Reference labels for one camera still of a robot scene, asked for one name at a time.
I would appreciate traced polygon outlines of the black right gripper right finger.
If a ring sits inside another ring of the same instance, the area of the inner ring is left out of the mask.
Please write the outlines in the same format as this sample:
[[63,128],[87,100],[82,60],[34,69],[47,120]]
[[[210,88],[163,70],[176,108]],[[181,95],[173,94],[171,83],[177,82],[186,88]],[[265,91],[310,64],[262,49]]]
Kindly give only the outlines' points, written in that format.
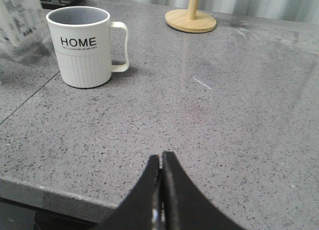
[[188,177],[174,152],[162,154],[163,203],[167,230],[241,230]]

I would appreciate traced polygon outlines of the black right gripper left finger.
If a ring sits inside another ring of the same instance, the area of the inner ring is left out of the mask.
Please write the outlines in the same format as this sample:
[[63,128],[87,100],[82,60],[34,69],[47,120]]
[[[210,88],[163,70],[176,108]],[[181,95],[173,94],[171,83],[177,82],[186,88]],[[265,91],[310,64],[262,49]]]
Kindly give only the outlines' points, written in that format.
[[123,202],[95,230],[160,228],[160,160],[151,155],[138,182]]

